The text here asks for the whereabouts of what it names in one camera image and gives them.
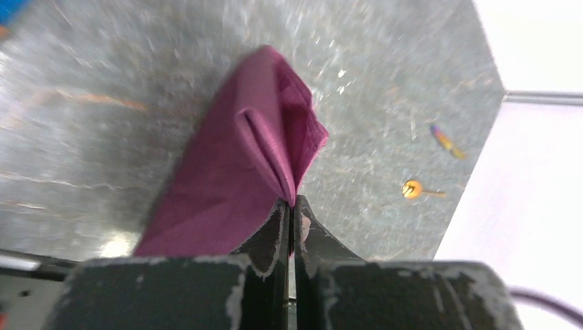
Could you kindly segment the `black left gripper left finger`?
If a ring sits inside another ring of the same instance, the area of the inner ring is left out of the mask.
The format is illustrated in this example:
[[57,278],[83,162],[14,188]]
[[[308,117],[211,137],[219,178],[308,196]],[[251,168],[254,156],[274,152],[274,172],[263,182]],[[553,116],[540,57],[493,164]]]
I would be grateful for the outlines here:
[[45,329],[286,329],[290,207],[232,254],[87,261],[64,282]]

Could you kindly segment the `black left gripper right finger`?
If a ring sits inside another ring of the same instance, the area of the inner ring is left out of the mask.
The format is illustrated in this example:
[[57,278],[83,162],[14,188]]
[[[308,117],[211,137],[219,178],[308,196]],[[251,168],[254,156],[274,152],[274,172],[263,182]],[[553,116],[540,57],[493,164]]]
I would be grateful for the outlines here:
[[502,280],[458,261],[365,261],[294,206],[299,329],[521,329]]

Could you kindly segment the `magenta satin napkin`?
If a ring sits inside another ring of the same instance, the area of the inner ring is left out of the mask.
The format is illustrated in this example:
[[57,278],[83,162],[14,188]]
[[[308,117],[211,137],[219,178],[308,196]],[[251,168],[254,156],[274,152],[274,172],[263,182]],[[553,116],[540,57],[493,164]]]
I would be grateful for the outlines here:
[[136,256],[228,254],[293,206],[329,137],[312,94],[284,56],[264,45],[215,95],[137,244]]

